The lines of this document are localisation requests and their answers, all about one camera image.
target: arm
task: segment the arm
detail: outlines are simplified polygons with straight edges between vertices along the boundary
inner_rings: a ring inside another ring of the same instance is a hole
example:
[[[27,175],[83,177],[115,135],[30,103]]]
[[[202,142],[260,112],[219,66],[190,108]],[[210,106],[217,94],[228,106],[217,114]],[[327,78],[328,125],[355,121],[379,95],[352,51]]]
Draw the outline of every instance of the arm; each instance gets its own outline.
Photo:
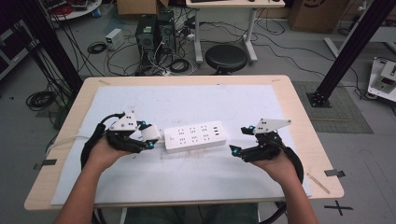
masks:
[[[118,158],[129,154],[112,148],[105,138],[93,147],[87,164],[82,169],[58,217],[60,223],[91,223],[96,188],[102,172]]]
[[[283,151],[273,160],[254,161],[253,164],[262,168],[271,178],[279,183],[286,198],[289,224],[318,223],[318,219],[311,203],[306,197],[294,166]]]

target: hand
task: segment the hand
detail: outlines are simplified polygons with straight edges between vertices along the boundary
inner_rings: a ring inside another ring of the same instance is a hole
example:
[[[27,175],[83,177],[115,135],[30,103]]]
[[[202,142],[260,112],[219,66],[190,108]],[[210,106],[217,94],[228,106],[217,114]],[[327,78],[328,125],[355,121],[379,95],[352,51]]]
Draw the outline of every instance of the hand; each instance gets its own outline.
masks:
[[[283,150],[272,160],[253,161],[252,164],[262,168],[273,178],[280,186],[286,186],[297,183],[300,185],[298,176],[291,160],[286,156]]]
[[[92,148],[86,166],[94,166],[99,172],[103,172],[122,156],[131,154],[130,152],[114,149],[108,144],[106,137],[99,139],[98,143]]]

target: cardboard box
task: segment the cardboard box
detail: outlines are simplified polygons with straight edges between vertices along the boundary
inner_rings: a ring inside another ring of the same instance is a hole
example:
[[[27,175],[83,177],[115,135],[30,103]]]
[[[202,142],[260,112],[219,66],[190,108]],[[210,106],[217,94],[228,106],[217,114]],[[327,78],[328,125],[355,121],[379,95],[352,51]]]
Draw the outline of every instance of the cardboard box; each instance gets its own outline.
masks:
[[[295,0],[289,14],[290,29],[331,33],[348,4],[348,0]]]
[[[119,15],[159,14],[168,7],[169,0],[118,0]]]

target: wooden table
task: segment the wooden table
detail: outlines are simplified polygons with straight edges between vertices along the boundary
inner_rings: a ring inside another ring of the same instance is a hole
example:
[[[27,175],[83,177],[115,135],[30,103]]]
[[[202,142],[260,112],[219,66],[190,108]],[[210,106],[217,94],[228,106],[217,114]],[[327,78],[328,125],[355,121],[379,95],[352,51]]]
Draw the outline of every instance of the wooden table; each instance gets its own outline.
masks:
[[[256,18],[257,8],[263,7],[284,7],[285,3],[283,1],[274,2],[272,0],[255,0],[250,2],[248,0],[230,0],[230,1],[214,1],[214,2],[202,2],[202,3],[192,3],[191,0],[186,1],[187,7],[195,9],[195,60],[197,63],[203,62],[203,56],[201,51],[200,42],[200,31],[199,22],[200,21],[222,21],[221,15],[227,15],[232,17],[233,21],[240,20],[242,14],[246,14],[247,17],[244,18],[245,21],[249,22],[247,32],[243,36],[245,47],[247,48],[247,53],[249,61],[251,63],[257,62],[257,56],[254,48],[250,42],[251,34],[253,32],[253,25]]]
[[[286,76],[194,76],[194,77],[91,77],[85,80],[73,107],[64,122],[55,144],[62,139],[78,134],[78,129],[87,114],[96,90],[102,86],[167,86],[167,85],[271,85],[285,118],[291,119],[290,135],[303,162],[304,169],[315,177],[309,180],[311,199],[340,198],[344,190],[336,176],[326,176],[332,170],[326,152],[306,115],[296,91]],[[43,166],[25,202],[27,210],[59,209],[50,204],[57,187],[65,158],[73,141],[55,147],[47,160],[57,160],[55,165]],[[111,204],[127,206],[128,204]]]

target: white power strip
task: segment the white power strip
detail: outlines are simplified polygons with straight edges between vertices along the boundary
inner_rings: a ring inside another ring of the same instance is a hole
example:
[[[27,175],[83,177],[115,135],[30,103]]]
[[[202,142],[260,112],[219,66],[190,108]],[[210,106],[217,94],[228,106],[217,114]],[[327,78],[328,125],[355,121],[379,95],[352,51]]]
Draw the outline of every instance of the white power strip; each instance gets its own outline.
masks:
[[[170,153],[222,146],[227,139],[221,121],[169,128],[163,132],[166,151]]]

